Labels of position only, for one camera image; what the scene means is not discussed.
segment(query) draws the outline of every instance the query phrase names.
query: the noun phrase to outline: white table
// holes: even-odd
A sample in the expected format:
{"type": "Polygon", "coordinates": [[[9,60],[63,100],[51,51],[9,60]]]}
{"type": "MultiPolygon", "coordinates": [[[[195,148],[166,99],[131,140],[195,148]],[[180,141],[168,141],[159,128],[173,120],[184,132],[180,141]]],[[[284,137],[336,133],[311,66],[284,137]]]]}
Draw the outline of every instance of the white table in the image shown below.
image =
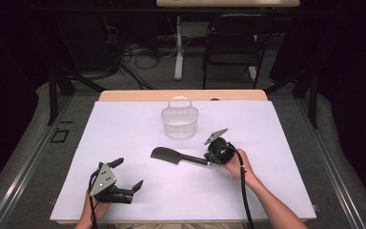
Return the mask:
{"type": "MultiPolygon", "coordinates": [[[[203,157],[207,137],[224,128],[229,131],[223,137],[248,152],[255,173],[272,193],[301,219],[315,219],[275,108],[262,91],[175,90],[102,93],[91,112],[51,220],[78,221],[88,181],[97,164],[124,157],[124,163],[112,169],[118,178],[117,187],[130,189],[141,179],[143,186],[135,193],[132,204],[112,205],[102,222],[245,222],[239,179],[216,165],[187,161],[175,165],[151,158],[152,149],[158,146],[203,157]],[[188,139],[173,140],[163,132],[160,113],[175,95],[190,97],[199,110],[197,132],[188,139]],[[210,98],[221,100],[209,101],[210,98]]],[[[253,219],[266,220],[250,189],[247,196],[253,219]]]]}
{"type": "MultiPolygon", "coordinates": [[[[266,8],[290,8],[298,7],[299,0],[156,0],[158,7],[172,8],[217,8],[217,7],[266,7],[266,8]]],[[[176,37],[177,37],[177,57],[174,70],[174,79],[181,80],[183,74],[183,49],[182,36],[205,36],[208,23],[206,22],[188,22],[184,25],[181,17],[177,16],[176,37]]],[[[255,76],[254,68],[250,69],[252,76],[255,76]]]]}

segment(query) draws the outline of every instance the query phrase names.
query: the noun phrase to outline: spatula handle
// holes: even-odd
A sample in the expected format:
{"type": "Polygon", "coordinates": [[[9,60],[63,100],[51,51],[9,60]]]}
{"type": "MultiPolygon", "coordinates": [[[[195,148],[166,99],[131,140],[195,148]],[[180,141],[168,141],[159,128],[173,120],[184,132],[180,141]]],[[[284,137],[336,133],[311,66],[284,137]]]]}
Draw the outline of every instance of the spatula handle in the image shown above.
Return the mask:
{"type": "Polygon", "coordinates": [[[188,156],[188,155],[182,155],[181,157],[184,160],[189,160],[191,162],[194,163],[198,163],[198,164],[203,164],[203,165],[208,165],[209,161],[203,158],[198,158],[198,157],[194,157],[194,156],[188,156]]]}

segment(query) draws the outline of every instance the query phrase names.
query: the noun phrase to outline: white tabletop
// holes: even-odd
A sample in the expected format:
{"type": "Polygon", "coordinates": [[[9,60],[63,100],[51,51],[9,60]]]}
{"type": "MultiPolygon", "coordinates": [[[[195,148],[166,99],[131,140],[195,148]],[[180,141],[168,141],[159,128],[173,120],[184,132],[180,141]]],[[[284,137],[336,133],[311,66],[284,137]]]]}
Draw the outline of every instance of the white tabletop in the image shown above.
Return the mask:
{"type": "MultiPolygon", "coordinates": [[[[224,169],[187,161],[177,165],[151,158],[155,147],[203,157],[212,132],[228,128],[223,137],[248,152],[255,173],[301,219],[315,212],[293,155],[270,101],[193,101],[199,110],[194,136],[174,140],[163,131],[161,111],[168,102],[96,102],[79,143],[51,220],[79,220],[90,175],[99,162],[124,157],[112,169],[118,188],[131,189],[144,180],[132,204],[114,204],[106,222],[246,221],[240,181],[224,169]]],[[[250,189],[254,220],[267,219],[250,189]]]]}

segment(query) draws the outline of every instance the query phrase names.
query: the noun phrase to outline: black cable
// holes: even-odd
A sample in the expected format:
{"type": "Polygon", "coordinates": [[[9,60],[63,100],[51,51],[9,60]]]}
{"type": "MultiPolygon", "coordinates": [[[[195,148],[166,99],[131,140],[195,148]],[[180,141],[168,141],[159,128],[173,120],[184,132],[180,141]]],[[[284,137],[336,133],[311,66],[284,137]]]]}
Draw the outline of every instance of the black cable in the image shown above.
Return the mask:
{"type": "MultiPolygon", "coordinates": [[[[163,37],[166,41],[168,41],[170,36],[166,35],[166,36],[163,36],[163,37]]],[[[176,43],[175,38],[173,38],[173,41],[168,42],[169,47],[167,49],[163,49],[163,50],[166,50],[166,51],[161,54],[162,58],[168,58],[168,57],[173,56],[173,54],[176,52],[176,48],[173,49],[173,53],[171,55],[169,55],[169,52],[172,50],[173,44],[175,44],[175,43],[176,43]]]]}
{"type": "Polygon", "coordinates": [[[153,68],[155,68],[158,64],[159,64],[159,59],[160,59],[160,57],[159,57],[159,55],[157,54],[157,53],[155,53],[154,54],[154,57],[156,58],[156,62],[153,64],[153,66],[150,66],[150,67],[147,67],[147,68],[144,68],[144,67],[140,67],[140,66],[138,66],[138,61],[137,61],[137,59],[138,59],[138,56],[141,56],[141,55],[143,55],[143,54],[138,54],[138,55],[136,55],[135,56],[135,60],[134,60],[134,64],[135,64],[135,66],[138,68],[138,69],[142,69],[142,70],[149,70],[149,69],[153,69],[153,68]]]}
{"type": "Polygon", "coordinates": [[[121,55],[121,58],[123,60],[124,63],[130,63],[132,61],[132,47],[129,45],[129,44],[124,44],[124,48],[123,48],[123,54],[121,55]],[[130,59],[129,60],[126,60],[124,57],[125,56],[129,56],[130,59]]]}
{"type": "Polygon", "coordinates": [[[131,69],[127,65],[121,64],[120,68],[128,73],[133,79],[135,79],[141,90],[143,90],[143,86],[146,87],[146,89],[157,89],[153,85],[147,83],[135,70],[131,69]]]}
{"type": "Polygon", "coordinates": [[[243,198],[243,205],[245,207],[246,217],[248,218],[248,228],[254,229],[254,222],[252,220],[251,211],[249,210],[248,198],[246,197],[246,183],[245,183],[245,166],[243,165],[243,159],[240,153],[236,150],[236,148],[231,144],[228,143],[230,149],[234,150],[239,158],[240,163],[240,184],[242,189],[242,198],[243,198]]]}
{"type": "Polygon", "coordinates": [[[85,76],[85,78],[91,80],[91,81],[95,81],[95,80],[99,80],[99,79],[104,79],[107,77],[110,77],[114,74],[116,74],[118,72],[118,67],[116,67],[115,69],[109,69],[107,70],[105,73],[102,73],[100,75],[96,75],[96,76],[85,76]]]}
{"type": "Polygon", "coordinates": [[[88,188],[89,203],[91,206],[91,228],[92,229],[97,229],[97,219],[96,219],[96,214],[94,212],[95,207],[93,206],[93,197],[91,197],[90,193],[92,190],[92,188],[91,188],[92,182],[93,182],[94,178],[96,177],[97,173],[98,173],[98,170],[91,175],[91,179],[89,180],[89,188],[88,188]]]}

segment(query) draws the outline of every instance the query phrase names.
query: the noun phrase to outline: black chair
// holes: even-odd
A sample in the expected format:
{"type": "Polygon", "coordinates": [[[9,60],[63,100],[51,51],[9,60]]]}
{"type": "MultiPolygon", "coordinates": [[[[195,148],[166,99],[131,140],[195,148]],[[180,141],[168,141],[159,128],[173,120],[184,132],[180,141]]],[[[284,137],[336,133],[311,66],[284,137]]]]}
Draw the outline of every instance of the black chair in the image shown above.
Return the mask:
{"type": "Polygon", "coordinates": [[[206,82],[253,83],[255,89],[260,67],[266,50],[267,41],[275,29],[275,20],[265,14],[224,13],[214,18],[208,28],[206,49],[202,69],[203,89],[206,82]],[[254,81],[249,80],[207,79],[208,65],[245,66],[256,68],[254,81]]]}

